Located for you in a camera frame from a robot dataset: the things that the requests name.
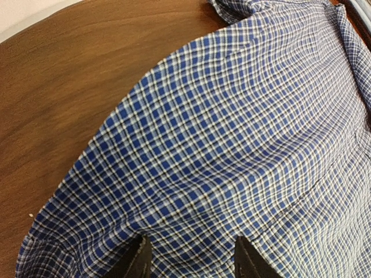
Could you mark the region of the blue checked shirt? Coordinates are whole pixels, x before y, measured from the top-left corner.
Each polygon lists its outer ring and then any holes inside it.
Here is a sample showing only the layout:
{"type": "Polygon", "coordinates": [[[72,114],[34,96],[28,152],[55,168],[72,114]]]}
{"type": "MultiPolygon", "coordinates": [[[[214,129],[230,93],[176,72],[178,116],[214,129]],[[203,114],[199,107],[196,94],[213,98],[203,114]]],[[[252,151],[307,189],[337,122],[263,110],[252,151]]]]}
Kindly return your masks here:
{"type": "Polygon", "coordinates": [[[343,5],[212,1],[226,28],[134,85],[24,238],[16,277],[370,276],[370,51],[343,5]]]}

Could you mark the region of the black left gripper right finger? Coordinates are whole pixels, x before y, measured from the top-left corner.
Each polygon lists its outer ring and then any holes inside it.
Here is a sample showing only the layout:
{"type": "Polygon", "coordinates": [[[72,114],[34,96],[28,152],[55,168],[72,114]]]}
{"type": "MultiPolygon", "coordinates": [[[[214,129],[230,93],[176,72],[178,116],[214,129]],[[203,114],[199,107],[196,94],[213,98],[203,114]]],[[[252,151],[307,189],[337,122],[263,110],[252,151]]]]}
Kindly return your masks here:
{"type": "Polygon", "coordinates": [[[243,236],[238,236],[235,241],[234,268],[235,277],[238,278],[280,277],[243,236]]]}

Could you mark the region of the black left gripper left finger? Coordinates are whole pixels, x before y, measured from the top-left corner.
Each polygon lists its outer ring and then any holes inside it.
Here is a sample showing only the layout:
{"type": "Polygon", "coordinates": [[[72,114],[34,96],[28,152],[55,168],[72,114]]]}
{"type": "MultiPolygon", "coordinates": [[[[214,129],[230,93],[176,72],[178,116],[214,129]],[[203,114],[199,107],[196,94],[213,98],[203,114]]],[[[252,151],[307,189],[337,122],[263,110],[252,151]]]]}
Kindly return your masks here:
{"type": "Polygon", "coordinates": [[[147,235],[137,237],[104,278],[151,276],[152,244],[147,235]]]}

